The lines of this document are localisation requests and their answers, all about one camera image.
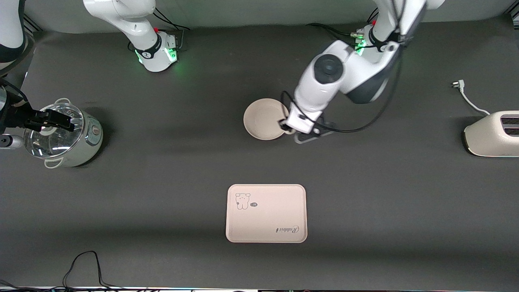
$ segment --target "beige plate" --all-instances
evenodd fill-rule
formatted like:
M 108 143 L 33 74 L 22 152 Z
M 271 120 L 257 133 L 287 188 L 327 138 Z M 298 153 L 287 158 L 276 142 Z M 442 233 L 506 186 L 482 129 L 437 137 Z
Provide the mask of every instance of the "beige plate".
M 242 243 L 305 241 L 305 188 L 299 184 L 232 185 L 227 192 L 226 236 Z
M 278 121 L 285 118 L 283 111 L 288 114 L 281 102 L 271 98 L 259 99 L 245 110 L 243 124 L 254 138 L 273 140 L 284 133 L 278 125 Z

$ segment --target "dark gray tabletop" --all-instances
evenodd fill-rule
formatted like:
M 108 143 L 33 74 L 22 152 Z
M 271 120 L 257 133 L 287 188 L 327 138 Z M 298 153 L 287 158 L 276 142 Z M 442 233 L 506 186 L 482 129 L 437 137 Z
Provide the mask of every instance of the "dark gray tabletop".
M 0 277 L 57 285 L 94 249 L 121 286 L 517 291 L 519 160 L 464 150 L 460 133 L 481 116 L 449 87 L 464 78 L 480 107 L 519 109 L 511 20 L 424 23 L 392 104 L 363 132 L 249 136 L 246 107 L 293 91 L 329 40 L 307 26 L 197 29 L 179 63 L 150 73 L 122 33 L 44 35 L 23 85 L 32 105 L 70 98 L 106 137 L 76 168 L 0 152 Z M 326 114 L 355 127 L 382 103 L 339 96 Z M 303 185 L 308 239 L 227 241 L 235 183 Z M 93 257 L 76 269 L 71 285 L 96 285 Z

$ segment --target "round plate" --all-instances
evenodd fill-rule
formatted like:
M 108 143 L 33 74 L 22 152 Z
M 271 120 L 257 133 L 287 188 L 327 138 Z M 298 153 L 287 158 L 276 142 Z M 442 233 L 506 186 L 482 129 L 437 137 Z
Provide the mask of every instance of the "round plate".
M 273 140 L 284 133 L 278 121 L 285 119 L 285 114 L 288 111 L 281 102 L 271 98 L 259 99 L 245 110 L 243 124 L 252 137 Z

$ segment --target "round lid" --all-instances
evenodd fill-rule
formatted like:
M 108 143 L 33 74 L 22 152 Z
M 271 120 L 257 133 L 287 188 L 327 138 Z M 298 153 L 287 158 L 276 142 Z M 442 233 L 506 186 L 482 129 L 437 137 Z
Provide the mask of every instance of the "round lid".
M 273 140 L 284 131 L 278 124 L 279 120 L 288 114 L 286 107 L 279 101 L 264 98 L 254 101 L 245 110 L 243 124 L 245 129 L 254 138 L 259 140 Z
M 74 131 L 55 127 L 43 127 L 41 132 L 25 129 L 23 141 L 25 148 L 39 158 L 50 158 L 67 152 L 81 138 L 83 132 L 83 114 L 69 103 L 55 103 L 42 109 L 51 109 L 71 117 Z

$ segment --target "rice cooker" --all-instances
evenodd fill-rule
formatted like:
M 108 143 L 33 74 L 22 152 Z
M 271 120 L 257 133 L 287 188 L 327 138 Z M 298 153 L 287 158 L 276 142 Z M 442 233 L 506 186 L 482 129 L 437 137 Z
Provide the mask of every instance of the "rice cooker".
M 78 109 L 67 98 L 58 99 L 42 109 L 51 109 L 71 117 L 74 131 L 43 127 L 40 132 L 25 129 L 24 145 L 33 156 L 44 160 L 45 167 L 72 167 L 89 161 L 103 141 L 103 128 L 97 119 Z

